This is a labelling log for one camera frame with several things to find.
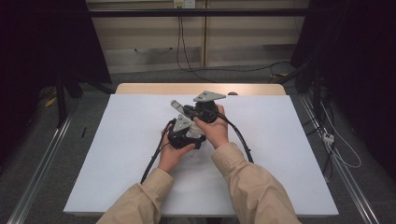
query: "person's right hand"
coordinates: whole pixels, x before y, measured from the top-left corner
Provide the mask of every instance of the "person's right hand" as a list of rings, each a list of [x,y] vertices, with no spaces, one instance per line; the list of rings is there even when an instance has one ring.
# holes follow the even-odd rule
[[[217,105],[219,112],[224,114],[224,107]],[[198,118],[194,118],[195,124],[205,133],[206,139],[216,149],[229,142],[228,140],[228,123],[217,118],[213,123],[205,123]]]

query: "table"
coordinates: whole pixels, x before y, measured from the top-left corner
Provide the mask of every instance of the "table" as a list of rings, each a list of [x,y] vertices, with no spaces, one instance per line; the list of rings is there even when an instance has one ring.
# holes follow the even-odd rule
[[[298,216],[338,214],[294,107],[282,86],[204,83],[121,84],[117,94],[110,98],[64,211],[78,216],[105,212],[126,189],[139,181],[153,154],[153,151],[142,148],[155,148],[158,142],[153,142],[152,136],[161,131],[159,123],[163,122],[164,116],[167,119],[167,116],[177,114],[170,108],[170,99],[177,98],[192,104],[191,97],[202,91],[240,94],[219,103],[225,105],[229,118],[237,119],[233,123],[252,148],[253,160],[267,168],[284,185]],[[238,113],[242,113],[244,119],[238,119],[241,118]],[[262,129],[263,120],[266,129]],[[232,131],[230,140],[238,141]],[[177,182],[163,203],[164,216],[234,215],[225,181],[209,159],[212,152],[213,147],[203,145],[195,155],[183,158],[173,172]]]

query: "person's left hand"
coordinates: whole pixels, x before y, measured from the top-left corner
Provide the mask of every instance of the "person's left hand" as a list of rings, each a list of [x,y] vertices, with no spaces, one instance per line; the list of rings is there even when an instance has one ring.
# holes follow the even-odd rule
[[[195,144],[189,144],[183,148],[175,149],[169,144],[168,134],[167,132],[171,127],[166,130],[166,134],[163,137],[163,142],[161,143],[161,157],[160,163],[158,164],[158,168],[164,170],[166,173],[170,174],[173,169],[178,165],[181,157],[184,154],[188,153],[189,151],[195,148]]]

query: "beige jacket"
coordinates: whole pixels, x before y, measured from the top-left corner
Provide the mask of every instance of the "beige jacket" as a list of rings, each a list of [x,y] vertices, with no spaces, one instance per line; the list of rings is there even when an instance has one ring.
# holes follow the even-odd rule
[[[264,168],[248,162],[234,143],[225,144],[212,160],[228,184],[240,223],[300,223],[283,186]],[[158,223],[161,204],[174,179],[154,169],[143,185],[135,184],[97,223]]]

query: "hand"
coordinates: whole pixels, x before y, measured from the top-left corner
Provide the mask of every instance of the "hand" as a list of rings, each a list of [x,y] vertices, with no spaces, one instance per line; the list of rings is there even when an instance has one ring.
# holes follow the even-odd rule
[[[160,163],[158,164],[158,168],[164,170],[168,174],[170,174],[175,169],[184,154],[195,148],[195,144],[189,144],[181,149],[175,149],[174,147],[172,147],[169,144],[167,134],[170,128],[172,128],[172,126],[170,126],[168,130],[166,130],[166,134],[163,137],[163,142],[161,144],[162,149]]]
[[[224,114],[224,107],[217,105],[219,112]],[[206,139],[212,144],[214,148],[221,147],[229,142],[228,140],[228,123],[220,118],[217,118],[213,123],[205,123],[198,118],[194,118],[195,124],[205,133]]]

